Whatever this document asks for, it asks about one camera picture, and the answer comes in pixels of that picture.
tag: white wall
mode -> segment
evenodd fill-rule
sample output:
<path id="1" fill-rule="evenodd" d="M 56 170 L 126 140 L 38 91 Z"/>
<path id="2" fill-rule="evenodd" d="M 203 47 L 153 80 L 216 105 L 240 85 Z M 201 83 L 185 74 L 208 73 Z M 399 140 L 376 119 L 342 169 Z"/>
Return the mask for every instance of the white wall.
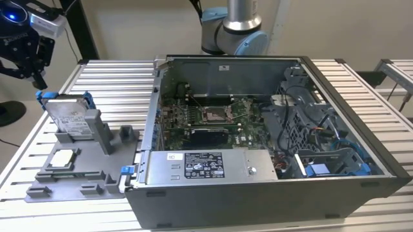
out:
<path id="1" fill-rule="evenodd" d="M 279 55 L 342 58 L 371 70 L 382 58 L 413 58 L 413 0 L 289 0 Z"/>
<path id="2" fill-rule="evenodd" d="M 41 2 L 52 6 L 52 0 L 41 0 Z M 69 33 L 74 52 L 77 52 L 77 57 L 81 58 L 69 26 L 66 26 L 66 31 Z M 50 66 L 45 67 L 46 74 L 43 79 L 47 85 L 47 91 L 60 90 L 62 83 L 74 69 L 76 63 L 77 61 L 72 50 L 69 49 L 68 39 L 64 32 L 56 39 Z M 9 100 L 35 100 L 35 91 L 37 89 L 33 88 L 30 82 L 0 74 L 0 102 Z"/>
<path id="3" fill-rule="evenodd" d="M 259 0 L 261 29 L 272 30 L 279 0 Z M 158 54 L 199 54 L 200 25 L 188 0 L 84 0 L 101 59 L 152 59 Z M 201 0 L 203 9 L 225 0 Z"/>

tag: barcode label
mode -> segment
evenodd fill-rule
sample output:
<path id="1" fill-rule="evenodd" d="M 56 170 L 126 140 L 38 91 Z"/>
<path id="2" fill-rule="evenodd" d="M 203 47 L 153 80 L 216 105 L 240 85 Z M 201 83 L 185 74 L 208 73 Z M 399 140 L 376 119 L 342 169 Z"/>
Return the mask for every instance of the barcode label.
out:
<path id="1" fill-rule="evenodd" d="M 182 153 L 168 153 L 166 160 L 182 160 Z"/>

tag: blue cable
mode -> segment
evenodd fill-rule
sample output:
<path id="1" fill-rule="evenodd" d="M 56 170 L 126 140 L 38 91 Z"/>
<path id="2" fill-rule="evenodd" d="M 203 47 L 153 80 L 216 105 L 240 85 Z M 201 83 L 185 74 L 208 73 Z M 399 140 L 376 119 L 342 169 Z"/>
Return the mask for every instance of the blue cable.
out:
<path id="1" fill-rule="evenodd" d="M 339 140 L 334 141 L 334 142 L 331 143 L 331 146 L 330 146 L 330 149 L 331 149 L 331 150 L 334 150 L 334 145 L 335 145 L 335 143 L 338 143 L 338 142 L 346 142 L 346 143 L 348 143 L 348 144 L 355 148 L 356 153 L 358 153 L 358 155 L 360 156 L 360 159 L 364 159 L 363 152 L 360 151 L 359 146 L 358 146 L 355 143 L 352 143 L 351 141 L 346 140 L 346 139 L 339 139 Z"/>

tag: blue latch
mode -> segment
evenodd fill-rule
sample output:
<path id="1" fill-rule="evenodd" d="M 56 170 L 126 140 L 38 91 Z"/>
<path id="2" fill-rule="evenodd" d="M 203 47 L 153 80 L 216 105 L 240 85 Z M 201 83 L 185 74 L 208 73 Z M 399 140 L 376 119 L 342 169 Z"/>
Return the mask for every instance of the blue latch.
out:
<path id="1" fill-rule="evenodd" d="M 121 175 L 133 175 L 133 173 L 134 173 L 134 166 L 122 166 L 120 168 Z"/>
<path id="2" fill-rule="evenodd" d="M 42 110 L 45 110 L 45 107 L 42 105 L 41 99 L 56 99 L 57 96 L 58 96 L 57 92 L 45 92 L 43 95 L 39 90 L 35 92 L 35 100 L 39 103 Z"/>
<path id="3" fill-rule="evenodd" d="M 42 105 L 41 99 L 56 99 L 57 96 L 58 96 L 57 92 L 45 92 L 43 94 L 41 91 L 35 92 L 35 100 L 39 103 L 42 110 L 45 110 L 45 107 Z M 96 109 L 93 98 L 88 91 L 84 92 L 82 98 L 85 99 L 88 103 L 89 109 Z"/>

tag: metal rail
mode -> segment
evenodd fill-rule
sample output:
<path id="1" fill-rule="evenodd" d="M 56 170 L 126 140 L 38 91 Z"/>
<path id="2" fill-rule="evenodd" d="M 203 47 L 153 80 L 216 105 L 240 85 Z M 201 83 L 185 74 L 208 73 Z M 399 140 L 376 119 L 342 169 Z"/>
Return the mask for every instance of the metal rail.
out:
<path id="1" fill-rule="evenodd" d="M 375 67 L 413 94 L 413 60 L 382 59 Z"/>
<path id="2" fill-rule="evenodd" d="M 374 92 L 346 64 L 313 60 L 379 141 L 413 175 L 413 126 L 383 98 Z M 142 130 L 152 84 L 150 61 L 90 61 L 77 66 L 64 93 L 89 90 L 101 118 L 112 128 L 132 124 Z M 0 230 L 5 231 L 138 231 L 140 225 L 125 199 L 25 203 L 22 198 L 56 137 L 56 126 L 43 114 L 9 165 L 0 175 Z M 181 230 L 215 231 L 307 231 L 383 232 L 413 228 L 413 183 L 388 198 L 372 199 L 344 219 L 288 222 Z"/>

